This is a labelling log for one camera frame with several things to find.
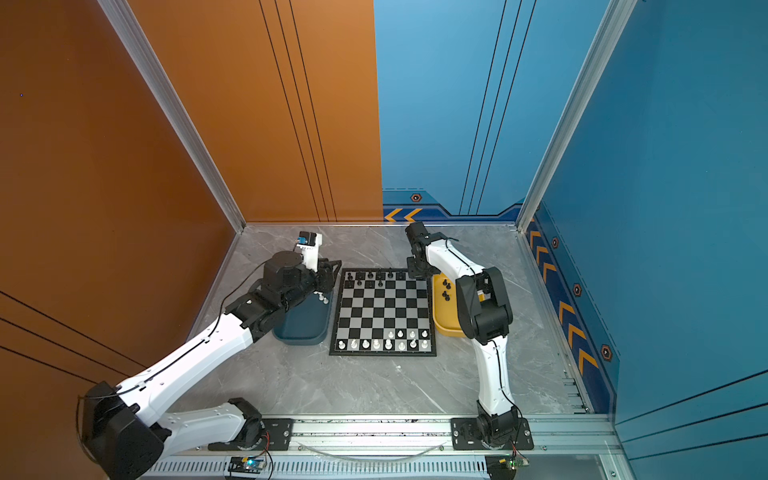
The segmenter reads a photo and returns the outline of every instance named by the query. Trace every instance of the black mounting plate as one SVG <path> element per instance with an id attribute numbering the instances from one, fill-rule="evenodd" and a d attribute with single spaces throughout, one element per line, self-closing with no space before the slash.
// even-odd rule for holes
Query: black mounting plate
<path id="1" fill-rule="evenodd" d="M 533 435 L 531 435 L 531 427 L 528 425 L 528 420 L 520 418 L 520 428 L 517 432 L 512 433 L 512 437 L 500 449 L 489 449 L 482 444 L 482 437 L 480 436 L 480 430 L 477 427 L 477 419 L 471 418 L 456 418 L 451 419 L 451 432 L 453 437 L 453 449 L 454 450 L 512 450 L 512 443 L 515 444 L 517 450 L 533 450 Z"/>
<path id="2" fill-rule="evenodd" d="M 290 444 L 291 436 L 293 436 L 293 419 L 262 419 L 262 423 L 264 424 L 264 435 L 267 432 L 270 434 L 270 452 L 285 452 Z M 212 452 L 231 452 L 233 450 L 261 452 L 265 447 L 265 439 L 259 439 L 257 444 L 247 450 L 237 448 L 232 442 L 210 443 L 208 450 Z"/>

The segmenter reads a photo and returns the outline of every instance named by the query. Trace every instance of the yellow chevron arrow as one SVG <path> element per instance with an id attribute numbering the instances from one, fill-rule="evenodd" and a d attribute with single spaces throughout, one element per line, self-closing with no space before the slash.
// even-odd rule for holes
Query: yellow chevron arrow
<path id="1" fill-rule="evenodd" d="M 587 336 L 584 335 L 584 330 L 577 328 L 576 325 L 573 323 L 568 325 L 568 345 L 571 346 L 571 348 L 574 347 L 574 333 L 576 335 L 579 335 L 583 339 L 587 339 Z"/>
<path id="2" fill-rule="evenodd" d="M 415 222 L 416 220 L 413 220 L 413 216 L 416 215 L 420 211 L 422 211 L 422 209 L 420 209 L 420 208 L 415 209 L 413 212 L 411 212 L 410 214 L 406 215 L 406 220 L 408 222 Z"/>
<path id="3" fill-rule="evenodd" d="M 544 262 L 544 283 L 547 283 L 547 270 L 552 270 L 553 272 L 558 271 L 558 269 L 554 268 L 554 265 L 551 263 Z"/>
<path id="4" fill-rule="evenodd" d="M 384 217 L 384 219 L 385 220 L 389 220 L 392 223 L 395 223 L 397 220 L 395 220 L 392 217 L 394 217 L 396 214 L 399 214 L 401 210 L 402 210 L 402 208 L 396 208 L 396 209 L 392 210 L 392 212 L 390 212 L 389 215 Z"/>
<path id="5" fill-rule="evenodd" d="M 574 307 L 568 305 L 567 303 L 561 300 L 560 302 L 560 324 L 561 325 L 563 324 L 563 310 L 567 310 L 568 312 L 571 312 L 574 315 L 576 315 L 576 312 L 574 312 Z"/>
<path id="6" fill-rule="evenodd" d="M 596 369 L 599 369 L 598 361 L 594 359 L 592 355 L 589 353 L 586 353 L 584 350 L 579 349 L 578 350 L 578 371 L 580 374 L 584 375 L 584 361 L 587 360 L 589 363 L 594 365 Z"/>
<path id="7" fill-rule="evenodd" d="M 540 237 L 541 232 L 531 232 L 531 250 L 533 250 L 533 237 Z"/>
<path id="8" fill-rule="evenodd" d="M 536 247 L 536 265 L 541 261 L 541 252 L 549 253 L 547 247 Z"/>

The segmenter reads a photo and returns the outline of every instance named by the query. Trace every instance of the orange wall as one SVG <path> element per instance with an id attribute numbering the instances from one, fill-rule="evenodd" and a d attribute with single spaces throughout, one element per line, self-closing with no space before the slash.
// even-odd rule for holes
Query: orange wall
<path id="1" fill-rule="evenodd" d="M 233 231 L 95 0 L 0 2 L 0 290 L 150 365 L 179 346 Z M 95 382 L 141 367 L 0 296 L 0 346 Z M 4 478 L 103 478 L 91 382 L 0 349 Z M 55 470 L 43 471 L 45 464 Z"/>
<path id="2" fill-rule="evenodd" d="M 372 0 L 130 5 L 246 220 L 381 220 Z"/>

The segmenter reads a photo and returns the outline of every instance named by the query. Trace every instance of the black line on wall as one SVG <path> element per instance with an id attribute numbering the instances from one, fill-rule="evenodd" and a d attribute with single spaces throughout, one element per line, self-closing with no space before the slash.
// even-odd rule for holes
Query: black line on wall
<path id="1" fill-rule="evenodd" d="M 328 166 L 326 165 L 326 154 L 323 151 L 323 139 L 320 137 L 320 127 L 317 124 L 317 114 L 315 113 L 315 103 L 312 100 L 312 89 L 310 88 L 310 78 L 306 74 L 306 65 L 304 64 L 304 53 L 301 50 L 301 41 L 299 40 L 299 29 L 296 26 L 296 16 L 293 14 L 293 2 L 292 0 L 288 1 L 288 5 L 290 5 L 290 14 L 293 18 L 293 30 L 296 32 L 296 43 L 299 44 L 299 56 L 301 57 L 301 66 L 304 69 L 304 79 L 306 80 L 306 91 L 310 94 L 310 107 L 312 108 L 312 116 L 315 119 L 315 130 L 317 131 L 317 141 L 320 144 L 320 157 L 323 159 L 323 169 L 326 172 L 326 182 L 328 183 L 328 194 L 331 197 L 331 208 L 333 208 L 333 219 L 335 221 L 339 221 L 339 218 L 336 215 L 336 202 L 333 201 L 333 189 L 331 188 L 331 180 L 328 176 Z"/>
<path id="2" fill-rule="evenodd" d="M 649 433 L 647 435 L 640 435 L 639 437 L 635 437 L 633 439 L 622 440 L 621 443 L 627 443 L 627 442 L 632 442 L 634 440 L 645 439 L 646 437 L 651 437 L 653 435 L 658 435 L 660 433 L 671 432 L 672 430 L 682 429 L 684 427 L 690 427 L 691 425 L 696 425 L 698 423 L 709 422 L 710 420 L 722 419 L 723 417 L 727 417 L 727 416 L 731 416 L 731 415 L 736 415 L 737 413 L 749 412 L 750 410 L 760 409 L 760 408 L 762 408 L 764 406 L 768 406 L 768 402 L 761 403 L 759 405 L 754 405 L 754 406 L 751 406 L 751 407 L 746 407 L 745 409 L 734 410 L 734 411 L 728 412 L 728 413 L 721 413 L 719 415 L 711 416 L 708 419 L 697 420 L 696 422 L 686 423 L 685 425 L 678 425 L 676 427 L 671 427 L 669 429 L 664 429 L 664 430 L 660 430 L 658 432 Z"/>
<path id="3" fill-rule="evenodd" d="M 96 339 L 93 339 L 93 338 L 91 338 L 90 336 L 88 336 L 88 335 L 84 334 L 83 332 L 81 332 L 81 331 L 79 331 L 79 330 L 76 330 L 76 329 L 74 329 L 74 328 L 70 327 L 70 326 L 69 326 L 69 325 L 67 325 L 66 323 L 64 323 L 64 322 L 61 322 L 61 321 L 59 321 L 59 320 L 56 320 L 54 317 L 52 317 L 52 316 L 48 315 L 47 313 L 43 313 L 43 312 L 41 312 L 40 310 L 38 310 L 38 309 L 34 308 L 33 306 L 31 306 L 31 305 L 28 305 L 27 303 L 24 303 L 24 302 L 22 302 L 22 301 L 21 301 L 21 300 L 19 300 L 18 298 L 14 297 L 14 296 L 10 296 L 10 295 L 8 295 L 6 292 L 3 292 L 2 290 L 0 290 L 0 293 L 1 293 L 2 295 L 4 295 L 4 296 L 7 296 L 9 299 L 13 300 L 14 302 L 18 303 L 19 305 L 23 305 L 23 306 L 27 307 L 28 309 L 32 310 L 33 312 L 39 313 L 40 315 L 43 315 L 45 318 L 47 318 L 47 319 L 49 319 L 49 320 L 52 320 L 52 321 L 54 321 L 54 322 L 58 323 L 59 325 L 63 326 L 65 329 L 69 329 L 69 330 L 71 330 L 72 332 L 75 332 L 75 333 L 77 333 L 78 335 L 80 335 L 80 336 L 83 336 L 83 337 L 85 337 L 85 338 L 89 339 L 89 340 L 90 340 L 90 341 L 92 341 L 93 343 L 97 343 L 98 345 L 101 345 L 101 346 L 103 346 L 105 349 L 109 350 L 110 352 L 113 352 L 113 353 L 117 353 L 119 356 L 123 357 L 124 359 L 128 359 L 128 360 L 132 361 L 133 363 L 135 363 L 136 365 L 139 365 L 139 366 L 140 366 L 140 367 L 142 367 L 142 368 L 145 368 L 145 369 L 147 368 L 147 366 L 146 366 L 146 365 L 143 365 L 143 364 L 141 364 L 141 363 L 137 362 L 136 360 L 132 359 L 130 356 L 127 356 L 127 355 L 123 355 L 122 353 L 118 352 L 117 350 L 115 350 L 115 349 L 113 349 L 113 348 L 110 348 L 110 347 L 106 346 L 105 344 L 103 344 L 103 343 L 99 342 L 99 341 L 98 341 L 98 340 L 96 340 Z"/>
<path id="4" fill-rule="evenodd" d="M 518 54 L 518 64 L 515 66 L 515 74 L 512 75 L 512 83 L 509 85 L 507 102 L 504 105 L 504 112 L 502 113 L 502 122 L 498 125 L 498 132 L 496 132 L 496 140 L 493 142 L 493 151 L 491 152 L 491 159 L 488 161 L 488 169 L 485 171 L 485 179 L 482 182 L 482 190 L 480 190 L 480 198 L 478 200 L 477 210 L 475 210 L 475 215 L 480 211 L 480 202 L 482 202 L 482 195 L 485 193 L 485 184 L 488 183 L 488 174 L 491 172 L 491 164 L 493 163 L 493 156 L 496 153 L 496 144 L 498 144 L 498 136 L 501 134 L 502 127 L 504 126 L 504 116 L 507 114 L 507 107 L 509 106 L 509 97 L 512 95 L 512 87 L 515 86 L 515 79 L 518 77 L 518 68 L 520 68 L 520 58 L 522 58 L 523 56 L 523 48 L 525 48 L 525 40 L 528 38 L 528 30 L 531 28 L 531 20 L 533 19 L 533 12 L 536 9 L 537 1 L 538 0 L 534 0 L 533 8 L 531 8 L 531 16 L 528 17 L 528 27 L 525 28 L 525 36 L 523 36 L 523 44 L 520 45 L 520 53 Z"/>
<path id="5" fill-rule="evenodd" d="M 690 396 L 690 397 L 687 397 L 687 398 L 685 398 L 685 399 L 682 399 L 682 400 L 677 400 L 676 402 L 672 402 L 672 403 L 670 403 L 670 404 L 668 404 L 668 405 L 665 405 L 665 406 L 659 407 L 659 408 L 657 408 L 657 409 L 653 409 L 653 410 L 650 410 L 650 411 L 648 411 L 648 412 L 645 412 L 645 413 L 641 413 L 640 415 L 635 415 L 634 417 L 630 417 L 629 419 L 626 419 L 626 420 L 622 420 L 622 421 L 620 421 L 620 422 L 616 422 L 616 425 L 621 425 L 622 423 L 625 423 L 625 422 L 629 422 L 629 421 L 631 421 L 631 420 L 635 420 L 635 419 L 639 419 L 639 418 L 640 418 L 640 417 L 642 417 L 642 416 L 650 415 L 651 413 L 655 413 L 655 412 L 658 412 L 659 410 L 668 409 L 668 408 L 669 408 L 669 407 L 671 407 L 671 406 L 679 405 L 679 404 L 681 404 L 681 403 L 683 403 L 683 402 L 687 402 L 688 400 L 693 400 L 693 399 L 695 399 L 695 398 L 698 398 L 698 397 L 700 397 L 700 396 L 705 396 L 705 395 L 706 395 L 706 394 L 708 394 L 708 393 L 716 392 L 717 390 L 721 390 L 721 389 L 724 389 L 724 388 L 726 388 L 726 387 L 729 387 L 729 386 L 732 386 L 732 385 L 736 385 L 737 383 L 741 383 L 741 382 L 744 382 L 745 380 L 753 379 L 753 378 L 755 378 L 755 377 L 757 377 L 757 376 L 765 375 L 766 373 L 768 373 L 768 369 L 766 369 L 766 370 L 763 370 L 762 372 L 753 373 L 752 375 L 749 375 L 749 376 L 745 376 L 745 377 L 743 377 L 742 379 L 733 380 L 732 382 L 728 382 L 728 383 L 726 383 L 726 384 L 724 384 L 724 385 L 721 385 L 721 386 L 715 387 L 715 388 L 713 388 L 713 389 L 709 389 L 709 390 L 707 390 L 706 392 L 697 393 L 696 395 L 692 395 L 692 396 Z"/>
<path id="6" fill-rule="evenodd" d="M 261 8 L 261 16 L 264 18 L 264 28 L 266 28 L 266 36 L 270 39 L 270 47 L 272 47 L 272 55 L 275 58 L 275 65 L 277 66 L 277 76 L 280 77 L 280 84 L 283 86 L 283 94 L 286 97 L 286 106 L 288 107 L 288 115 L 290 115 L 290 121 L 293 125 L 293 133 L 296 135 L 296 143 L 299 145 L 299 153 L 301 154 L 301 161 L 304 163 L 304 173 L 306 174 L 306 182 L 310 186 L 310 193 L 312 194 L 312 202 L 315 204 L 315 213 L 317 213 L 317 221 L 320 221 L 320 210 L 317 208 L 317 200 L 315 199 L 315 190 L 312 188 L 312 181 L 310 181 L 310 171 L 306 168 L 306 160 L 304 159 L 304 151 L 301 149 L 301 142 L 299 141 L 299 131 L 296 129 L 296 122 L 293 120 L 293 112 L 290 110 L 290 103 L 288 102 L 288 92 L 286 91 L 286 85 L 283 83 L 283 74 L 280 73 L 280 64 L 277 63 L 277 53 L 275 52 L 275 45 L 272 43 L 272 35 L 270 34 L 270 26 L 266 23 L 266 15 L 264 14 L 264 5 L 259 0 L 259 7 Z"/>
<path id="7" fill-rule="evenodd" d="M 79 378 L 81 380 L 85 380 L 86 382 L 96 383 L 93 380 L 89 380 L 89 379 L 86 379 L 84 376 L 78 375 L 77 373 L 72 373 L 69 370 L 60 369 L 57 366 L 51 365 L 50 363 L 43 362 L 42 360 L 38 360 L 36 358 L 30 357 L 29 355 L 25 355 L 24 353 L 17 352 L 16 350 L 11 350 L 7 346 L 0 345 L 0 349 L 5 350 L 6 352 L 15 353 L 16 355 L 22 356 L 22 357 L 26 358 L 27 360 L 31 360 L 32 362 L 37 362 L 37 363 L 40 363 L 41 365 L 49 366 L 49 367 L 51 367 L 54 370 L 58 370 L 59 372 L 67 373 L 68 375 L 72 375 L 73 377 L 77 377 L 77 378 Z"/>
<path id="8" fill-rule="evenodd" d="M 280 17 L 280 9 L 277 7 L 277 0 L 275 1 L 275 10 L 277 10 L 277 21 L 280 23 L 280 31 L 283 33 L 283 43 L 286 46 L 286 55 L 288 55 L 288 65 L 290 66 L 290 74 L 293 77 L 293 86 L 296 89 L 296 99 L 299 101 L 299 110 L 301 111 L 301 118 L 304 120 L 304 131 L 306 132 L 306 141 L 310 144 L 310 154 L 312 155 L 312 165 L 315 167 L 315 177 L 317 178 L 317 187 L 320 189 L 320 198 L 323 200 L 323 209 L 326 211 L 326 219 L 329 219 L 328 206 L 326 205 L 326 195 L 323 193 L 323 184 L 320 183 L 320 174 L 317 170 L 317 160 L 315 160 L 315 149 L 312 148 L 312 139 L 310 138 L 310 130 L 306 126 L 306 115 L 304 115 L 304 106 L 301 105 L 301 94 L 299 93 L 299 84 L 296 83 L 296 74 L 293 71 L 293 61 L 290 59 L 290 50 L 288 49 L 288 41 L 286 40 L 286 31 L 283 29 L 283 20 Z"/>
<path id="9" fill-rule="evenodd" d="M 467 213 L 470 213 L 472 211 L 472 202 L 475 201 L 475 192 L 477 191 L 477 188 L 478 188 L 478 179 L 480 178 L 480 170 L 482 170 L 482 159 L 485 156 L 485 148 L 488 146 L 488 136 L 491 134 L 491 127 L 493 126 L 493 117 L 496 114 L 496 105 L 498 104 L 498 94 L 502 91 L 502 83 L 504 83 L 504 73 L 507 71 L 507 60 L 509 59 L 509 51 L 512 48 L 512 41 L 515 39 L 515 30 L 517 30 L 517 27 L 518 27 L 518 18 L 520 18 L 520 7 L 522 7 L 522 5 L 523 5 L 523 0 L 520 0 L 520 3 L 518 4 L 518 14 L 515 16 L 515 24 L 512 26 L 512 35 L 509 37 L 509 46 L 507 47 L 507 55 L 504 57 L 504 67 L 502 68 L 502 77 L 498 81 L 498 88 L 496 89 L 496 99 L 494 99 L 493 101 L 493 110 L 491 110 L 491 121 L 488 122 L 488 130 L 485 132 L 485 141 L 483 142 L 482 153 L 480 154 L 480 164 L 478 165 L 478 173 L 475 175 L 475 185 L 472 187 L 472 196 L 469 199 L 469 207 L 468 207 Z"/>
<path id="10" fill-rule="evenodd" d="M 40 335 L 39 333 L 35 333 L 35 332 L 33 332 L 33 331 L 29 330 L 29 329 L 26 329 L 26 328 L 24 328 L 24 327 L 23 327 L 23 326 L 21 326 L 21 325 L 17 325 L 17 324 L 15 324 L 15 323 L 13 323 L 11 320 L 7 320 L 7 319 L 4 319 L 4 318 L 2 318 L 1 316 L 0 316 L 0 320 L 1 320 L 1 321 L 3 321 L 3 322 L 6 322 L 8 325 L 12 325 L 12 326 L 16 327 L 17 329 L 20 329 L 20 330 L 23 330 L 23 331 L 25 331 L 26 333 L 30 333 L 30 334 L 32 334 L 32 335 L 34 335 L 34 336 L 38 337 L 39 339 L 43 339 L 43 340 L 45 340 L 46 342 L 49 342 L 49 343 L 53 343 L 53 344 L 54 344 L 54 345 L 56 345 L 56 346 L 60 346 L 62 349 L 64 349 L 64 350 L 67 350 L 68 352 L 72 352 L 72 353 L 74 353 L 74 354 L 75 354 L 75 355 L 77 355 L 77 356 L 81 356 L 81 357 L 82 357 L 82 358 L 84 358 L 84 359 L 87 359 L 87 360 L 91 360 L 93 363 L 98 363 L 99 365 L 103 366 L 104 368 L 110 369 L 110 370 L 112 370 L 113 372 L 117 372 L 117 373 L 119 373 L 119 374 L 121 374 L 121 375 L 123 375 L 123 376 L 130 376 L 130 375 L 128 375 L 127 373 L 123 373 L 123 372 L 121 372 L 120 370 L 117 370 L 117 369 L 113 369 L 113 368 L 112 368 L 112 367 L 110 367 L 109 365 L 105 365 L 104 363 L 101 363 L 101 362 L 99 362 L 98 360 L 94 360 L 94 359 L 92 359 L 90 356 L 87 356 L 87 355 L 83 355 L 83 354 L 82 354 L 82 353 L 80 353 L 80 352 L 76 352 L 75 350 L 73 350 L 73 349 L 71 349 L 71 348 L 69 348 L 69 347 L 67 347 L 67 346 L 63 346 L 63 345 L 62 345 L 62 344 L 60 344 L 60 343 L 54 342 L 53 340 L 51 340 L 51 339 L 49 339 L 49 338 L 47 338 L 47 337 L 44 337 L 43 335 Z"/>
<path id="11" fill-rule="evenodd" d="M 507 10 L 507 0 L 504 0 L 502 8 L 502 19 L 498 21 L 498 31 L 496 32 L 496 43 L 493 46 L 493 55 L 491 55 L 491 66 L 488 67 L 488 80 L 485 81 L 485 92 L 482 95 L 482 104 L 480 105 L 480 117 L 478 117 L 478 127 L 475 130 L 475 140 L 472 142 L 472 152 L 469 154 L 469 165 L 467 165 L 467 177 L 464 180 L 464 190 L 462 191 L 462 202 L 458 206 L 458 214 L 462 214 L 464 207 L 464 196 L 467 193 L 467 184 L 469 183 L 469 173 L 472 171 L 472 157 L 475 156 L 475 145 L 478 141 L 478 132 L 480 131 L 480 120 L 482 120 L 482 111 L 485 108 L 485 97 L 488 95 L 488 84 L 491 82 L 491 72 L 493 71 L 493 61 L 496 58 L 496 48 L 498 47 L 498 36 L 502 33 L 502 23 L 504 23 L 504 12 Z"/>
<path id="12" fill-rule="evenodd" d="M 766 432 L 766 433 L 759 433 L 757 435 L 750 435 L 748 437 L 741 437 L 739 439 L 723 440 L 722 442 L 713 442 L 713 443 L 707 443 L 706 445 L 697 445 L 695 447 L 687 447 L 685 449 L 670 450 L 669 452 L 653 453 L 651 455 L 643 455 L 641 457 L 628 458 L 627 460 L 630 460 L 630 461 L 632 461 L 632 460 L 640 460 L 642 458 L 658 457 L 658 456 L 662 456 L 662 455 L 668 455 L 670 453 L 688 452 L 689 450 L 705 449 L 706 447 L 714 447 L 714 446 L 717 446 L 717 445 L 725 445 L 727 443 L 742 442 L 744 440 L 759 439 L 761 437 L 768 437 L 768 432 Z"/>

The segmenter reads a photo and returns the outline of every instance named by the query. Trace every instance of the chessboard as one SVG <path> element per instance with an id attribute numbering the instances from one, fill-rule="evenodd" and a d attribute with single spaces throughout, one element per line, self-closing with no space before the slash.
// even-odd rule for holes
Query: chessboard
<path id="1" fill-rule="evenodd" d="M 404 268 L 345 268 L 331 355 L 436 356 L 427 280 Z"/>

